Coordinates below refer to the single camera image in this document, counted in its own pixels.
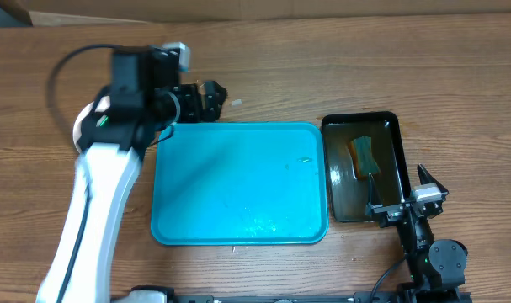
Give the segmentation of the green yellow sponge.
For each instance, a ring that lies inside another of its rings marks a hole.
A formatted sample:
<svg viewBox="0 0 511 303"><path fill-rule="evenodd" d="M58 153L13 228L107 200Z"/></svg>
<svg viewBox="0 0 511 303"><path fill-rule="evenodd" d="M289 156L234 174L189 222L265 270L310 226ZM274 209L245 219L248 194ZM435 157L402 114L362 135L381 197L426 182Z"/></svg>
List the green yellow sponge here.
<svg viewBox="0 0 511 303"><path fill-rule="evenodd" d="M348 144L348 149L357 179L366 179L370 174L376 175L381 172L373 156L372 139L369 136L353 139Z"/></svg>

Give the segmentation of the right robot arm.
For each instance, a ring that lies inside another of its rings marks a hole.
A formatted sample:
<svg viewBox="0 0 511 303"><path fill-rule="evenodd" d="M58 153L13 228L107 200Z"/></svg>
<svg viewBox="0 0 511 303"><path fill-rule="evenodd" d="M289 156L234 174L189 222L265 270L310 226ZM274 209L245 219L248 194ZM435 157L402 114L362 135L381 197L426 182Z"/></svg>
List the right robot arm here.
<svg viewBox="0 0 511 303"><path fill-rule="evenodd" d="M420 184L398 205L384 206L375 180L368 176L368 203L365 214L379 227L396 227L403 257L377 280L369 302L470 302L471 295L459 291L466 282L468 251L456 240L437 240L428 220L443 212L449 191L421 164L417 166ZM393 292L380 292L386 277L406 264L411 281Z"/></svg>

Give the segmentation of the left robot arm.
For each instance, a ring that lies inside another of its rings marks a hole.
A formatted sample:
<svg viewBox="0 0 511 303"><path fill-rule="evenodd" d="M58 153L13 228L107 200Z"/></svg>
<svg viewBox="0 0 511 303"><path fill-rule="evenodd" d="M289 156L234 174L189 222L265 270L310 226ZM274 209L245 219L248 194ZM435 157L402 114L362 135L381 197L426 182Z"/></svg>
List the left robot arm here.
<svg viewBox="0 0 511 303"><path fill-rule="evenodd" d="M173 135L177 122L213 122L220 117L227 91L217 82L205 82L201 95L196 84L172 88L169 97L179 115L157 130L170 128L165 141ZM73 140L80 153L75 166L72 199L56 255L42 281L35 302L110 302L111 266L126 202L138 179L146 149L122 149L120 144L104 140L83 149L82 123L110 107L109 87L103 87L96 99L78 115Z"/></svg>

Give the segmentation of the white plate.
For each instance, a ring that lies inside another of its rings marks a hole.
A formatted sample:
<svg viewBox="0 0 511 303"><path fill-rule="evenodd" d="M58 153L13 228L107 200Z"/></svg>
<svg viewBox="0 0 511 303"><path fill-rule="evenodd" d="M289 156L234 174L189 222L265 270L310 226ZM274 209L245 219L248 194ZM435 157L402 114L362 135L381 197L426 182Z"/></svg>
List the white plate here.
<svg viewBox="0 0 511 303"><path fill-rule="evenodd" d="M87 106L85 106L82 111L77 116L73 128L72 128L72 140L74 143L74 146L78 153L82 152L81 147L78 145L78 141L82 135L82 122L83 119L86 118L89 114L92 113L98 113L99 116L103 115L104 112L109 108L110 106L110 98L109 95L105 95L103 97L98 98L97 106L94 109L94 102L89 103Z"/></svg>

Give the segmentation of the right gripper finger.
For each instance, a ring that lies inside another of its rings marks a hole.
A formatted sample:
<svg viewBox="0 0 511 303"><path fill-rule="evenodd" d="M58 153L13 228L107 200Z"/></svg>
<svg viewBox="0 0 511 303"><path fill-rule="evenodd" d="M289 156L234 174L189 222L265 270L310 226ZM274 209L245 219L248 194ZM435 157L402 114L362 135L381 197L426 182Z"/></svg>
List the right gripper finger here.
<svg viewBox="0 0 511 303"><path fill-rule="evenodd" d="M376 187L372 173L368 174L368 200L365 206L365 215L374 215L375 210L382 207L382 198Z"/></svg>
<svg viewBox="0 0 511 303"><path fill-rule="evenodd" d="M423 164L417 165L418 178L421 185L435 184L439 186L438 181L428 172L427 168Z"/></svg>

